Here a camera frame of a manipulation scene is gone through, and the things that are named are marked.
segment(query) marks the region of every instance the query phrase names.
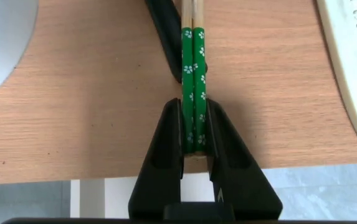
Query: chopstick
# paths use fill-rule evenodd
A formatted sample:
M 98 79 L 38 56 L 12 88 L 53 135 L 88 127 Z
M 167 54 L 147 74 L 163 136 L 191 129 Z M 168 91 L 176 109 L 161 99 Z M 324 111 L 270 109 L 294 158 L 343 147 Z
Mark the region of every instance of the chopstick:
M 192 0 L 182 0 L 181 38 L 182 38 L 182 84 L 184 116 L 184 153 L 194 152 L 194 79 L 193 79 L 193 35 L 192 35 Z
M 204 0 L 193 0 L 193 70 L 194 70 L 194 120 L 196 154 L 206 149 L 206 60 L 204 45 Z

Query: wood grain surface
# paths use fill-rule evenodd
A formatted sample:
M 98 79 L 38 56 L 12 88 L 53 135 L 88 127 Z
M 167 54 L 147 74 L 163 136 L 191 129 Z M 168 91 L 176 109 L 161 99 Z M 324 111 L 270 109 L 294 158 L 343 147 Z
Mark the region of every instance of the wood grain surface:
M 261 167 L 357 163 L 313 1 L 207 0 L 205 26 L 209 97 Z M 41 0 L 0 87 L 0 183 L 138 175 L 180 96 L 144 1 Z

